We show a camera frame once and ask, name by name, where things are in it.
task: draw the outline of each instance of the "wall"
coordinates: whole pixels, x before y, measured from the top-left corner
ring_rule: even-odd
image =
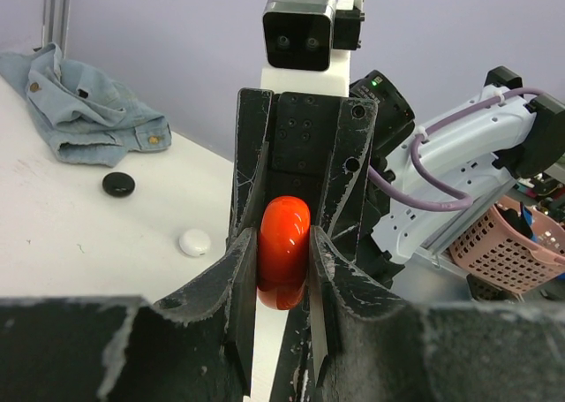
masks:
[[[0,0],[0,52],[41,47],[43,0]]]
[[[232,157],[237,91],[260,82],[267,0],[71,0],[67,56],[95,64]],[[504,64],[565,99],[563,0],[366,0],[352,78],[376,68],[418,121],[478,92]]]

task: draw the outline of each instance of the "pink basket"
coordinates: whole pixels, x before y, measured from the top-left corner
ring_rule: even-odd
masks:
[[[520,204],[509,197],[501,209]],[[449,247],[453,261],[490,284],[515,294],[529,290],[565,272],[565,231],[549,216],[531,211],[531,229],[538,242],[515,231],[492,206]]]

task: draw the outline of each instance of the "black stone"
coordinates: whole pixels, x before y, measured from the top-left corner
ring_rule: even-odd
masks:
[[[104,177],[102,188],[110,196],[126,197],[133,193],[135,181],[123,172],[111,172]]]

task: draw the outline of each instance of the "denim jacket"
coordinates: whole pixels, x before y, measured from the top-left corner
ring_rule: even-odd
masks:
[[[51,43],[33,55],[0,54],[0,75],[27,100],[41,137],[66,163],[115,166],[128,151],[168,148],[165,117],[124,84]]]

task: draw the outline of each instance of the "shiny red object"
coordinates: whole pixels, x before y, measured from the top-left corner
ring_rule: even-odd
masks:
[[[265,209],[259,233],[259,299],[274,309],[291,309],[304,296],[308,270],[310,209],[298,197],[281,196]]]

